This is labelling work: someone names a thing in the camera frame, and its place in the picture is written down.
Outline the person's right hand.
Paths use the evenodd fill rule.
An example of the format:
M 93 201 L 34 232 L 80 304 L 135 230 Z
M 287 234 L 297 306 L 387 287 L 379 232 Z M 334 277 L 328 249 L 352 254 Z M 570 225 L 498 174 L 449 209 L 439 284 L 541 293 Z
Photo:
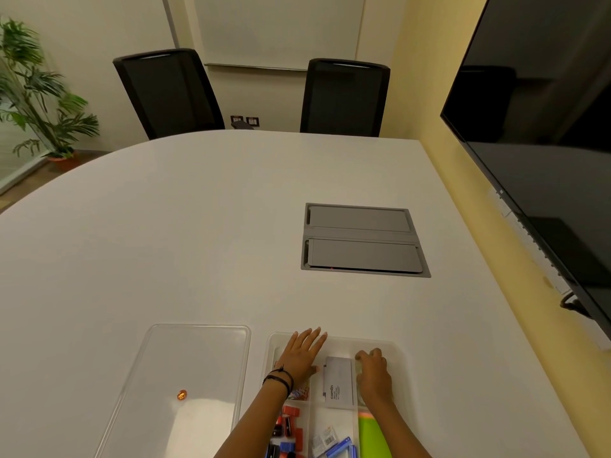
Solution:
M 365 406 L 374 413 L 394 403 L 392 377 L 387 368 L 362 368 L 357 385 Z

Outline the person's left hand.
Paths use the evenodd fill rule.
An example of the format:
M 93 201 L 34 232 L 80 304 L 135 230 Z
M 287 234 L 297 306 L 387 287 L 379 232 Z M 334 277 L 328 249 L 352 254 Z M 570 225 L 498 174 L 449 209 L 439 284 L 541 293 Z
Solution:
M 315 365 L 315 359 L 322 346 L 327 339 L 327 333 L 320 331 L 320 335 L 312 345 L 307 348 L 307 336 L 315 329 L 308 328 L 301 333 L 298 332 L 298 339 L 294 344 L 293 349 L 285 349 L 282 351 L 279 360 L 274 365 L 274 368 L 283 364 L 285 369 L 294 377 L 294 389 L 299 388 L 308 381 L 307 370 Z

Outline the person's right forearm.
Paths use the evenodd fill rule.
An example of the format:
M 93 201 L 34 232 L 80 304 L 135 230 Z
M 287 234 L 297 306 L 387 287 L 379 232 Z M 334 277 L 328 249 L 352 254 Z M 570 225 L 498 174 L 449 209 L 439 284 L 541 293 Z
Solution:
M 365 404 L 376 419 L 392 458 L 432 458 L 392 399 L 372 398 Z

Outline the person's left forearm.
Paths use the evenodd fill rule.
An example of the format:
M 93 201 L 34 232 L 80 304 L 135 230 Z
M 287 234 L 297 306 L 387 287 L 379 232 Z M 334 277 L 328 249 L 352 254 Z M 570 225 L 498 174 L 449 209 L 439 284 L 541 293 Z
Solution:
M 262 386 L 214 458 L 264 458 L 285 397 L 277 382 Z

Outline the grey flat stationery box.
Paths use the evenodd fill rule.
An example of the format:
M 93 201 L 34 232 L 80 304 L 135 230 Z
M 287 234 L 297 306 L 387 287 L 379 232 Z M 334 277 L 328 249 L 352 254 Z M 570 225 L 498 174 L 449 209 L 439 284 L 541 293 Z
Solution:
M 351 409 L 355 406 L 353 362 L 347 357 L 327 356 L 323 365 L 323 397 L 326 407 Z

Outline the clear plastic organizer tray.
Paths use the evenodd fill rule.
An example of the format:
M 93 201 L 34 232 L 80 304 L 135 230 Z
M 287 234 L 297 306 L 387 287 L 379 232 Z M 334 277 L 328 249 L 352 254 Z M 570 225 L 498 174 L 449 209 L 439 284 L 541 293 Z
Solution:
M 308 401 L 287 400 L 285 403 L 297 403 L 309 408 L 309 426 L 307 429 L 307 455 L 313 458 L 311 452 L 311 439 L 322 432 L 326 427 L 332 426 L 339 441 L 350 437 L 357 447 L 359 458 L 359 426 L 357 413 L 359 410 L 368 410 L 364 404 L 356 377 L 361 373 L 361 364 L 355 360 L 355 354 L 360 350 L 366 352 L 378 347 L 387 360 L 387 369 L 392 377 L 393 398 L 401 415 L 406 421 L 410 420 L 409 385 L 406 367 L 399 348 L 389 341 L 376 341 L 367 339 L 332 338 L 329 337 L 315 359 L 315 365 L 320 371 L 310 378 L 310 397 Z M 355 406 L 351 409 L 326 407 L 323 397 L 323 365 L 327 356 L 347 357 L 353 362 L 353 382 L 355 384 Z

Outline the white barcode eraser packet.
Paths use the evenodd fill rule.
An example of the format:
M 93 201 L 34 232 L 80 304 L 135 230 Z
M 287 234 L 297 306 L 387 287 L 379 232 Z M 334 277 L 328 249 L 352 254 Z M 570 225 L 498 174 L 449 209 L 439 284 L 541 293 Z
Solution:
M 339 443 L 339 439 L 332 426 L 326 427 L 322 432 L 311 439 L 311 452 L 313 458 L 319 458 Z

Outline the blue white stapler pin box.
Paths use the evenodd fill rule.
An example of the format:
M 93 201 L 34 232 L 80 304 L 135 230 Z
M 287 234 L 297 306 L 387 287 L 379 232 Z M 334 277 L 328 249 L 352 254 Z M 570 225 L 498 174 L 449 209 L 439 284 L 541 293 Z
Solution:
M 326 458 L 357 458 L 357 447 L 352 439 L 347 437 L 330 447 L 325 456 Z

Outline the green sticky note pad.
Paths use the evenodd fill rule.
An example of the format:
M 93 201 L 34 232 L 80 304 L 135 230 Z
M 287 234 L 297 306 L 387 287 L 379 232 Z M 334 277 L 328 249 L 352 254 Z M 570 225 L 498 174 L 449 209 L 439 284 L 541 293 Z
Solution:
M 375 421 L 359 421 L 359 458 L 392 458 L 384 435 Z

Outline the clear plastic tray lid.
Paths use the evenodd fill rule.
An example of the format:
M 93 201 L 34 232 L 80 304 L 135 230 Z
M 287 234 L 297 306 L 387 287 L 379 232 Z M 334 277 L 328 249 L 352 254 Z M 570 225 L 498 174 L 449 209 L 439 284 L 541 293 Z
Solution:
M 240 419 L 249 345 L 243 325 L 153 325 L 94 458 L 213 458 Z

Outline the black mesh office chair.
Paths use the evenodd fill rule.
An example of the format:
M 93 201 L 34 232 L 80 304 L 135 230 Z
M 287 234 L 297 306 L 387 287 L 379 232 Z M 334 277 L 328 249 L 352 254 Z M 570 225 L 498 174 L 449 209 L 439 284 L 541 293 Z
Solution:
M 390 75 L 377 63 L 310 60 L 300 132 L 379 137 Z
M 149 140 L 225 130 L 218 101 L 194 49 L 138 53 L 112 63 Z

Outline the green potted palm plant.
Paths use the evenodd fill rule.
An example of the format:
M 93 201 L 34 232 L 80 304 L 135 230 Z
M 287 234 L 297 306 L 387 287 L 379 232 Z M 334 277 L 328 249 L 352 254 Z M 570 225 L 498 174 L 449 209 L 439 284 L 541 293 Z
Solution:
M 12 153 L 77 153 L 81 137 L 100 135 L 98 117 L 88 106 L 87 99 L 71 91 L 63 74 L 48 68 L 37 32 L 0 16 L 0 123 L 33 133 Z

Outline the large black wall television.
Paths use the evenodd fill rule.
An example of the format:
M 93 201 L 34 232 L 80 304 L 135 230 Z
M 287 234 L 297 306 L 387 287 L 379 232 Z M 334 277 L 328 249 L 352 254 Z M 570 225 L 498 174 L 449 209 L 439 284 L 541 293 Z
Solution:
M 611 0 L 486 0 L 440 117 L 611 339 Z

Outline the white wall whiteboard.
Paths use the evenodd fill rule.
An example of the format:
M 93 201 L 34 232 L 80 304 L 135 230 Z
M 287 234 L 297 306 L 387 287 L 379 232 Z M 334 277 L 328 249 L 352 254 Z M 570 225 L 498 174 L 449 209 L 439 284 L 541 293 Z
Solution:
M 181 0 L 205 66 L 305 71 L 354 60 L 365 0 Z

